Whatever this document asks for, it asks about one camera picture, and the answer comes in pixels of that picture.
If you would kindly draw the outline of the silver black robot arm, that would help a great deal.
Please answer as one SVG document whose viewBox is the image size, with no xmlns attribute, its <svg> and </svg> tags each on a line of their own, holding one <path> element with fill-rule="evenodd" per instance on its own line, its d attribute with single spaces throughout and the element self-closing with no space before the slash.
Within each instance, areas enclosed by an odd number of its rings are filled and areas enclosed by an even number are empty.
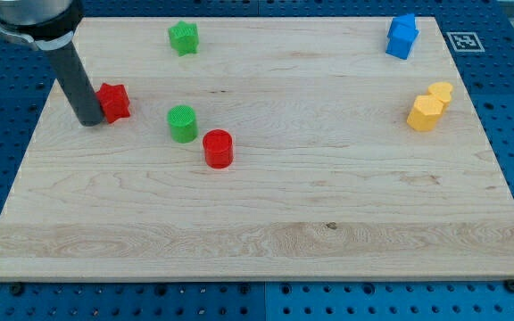
<svg viewBox="0 0 514 321">
<path fill-rule="evenodd" d="M 0 0 L 0 37 L 34 50 L 68 45 L 84 16 L 81 0 Z"/>
</svg>

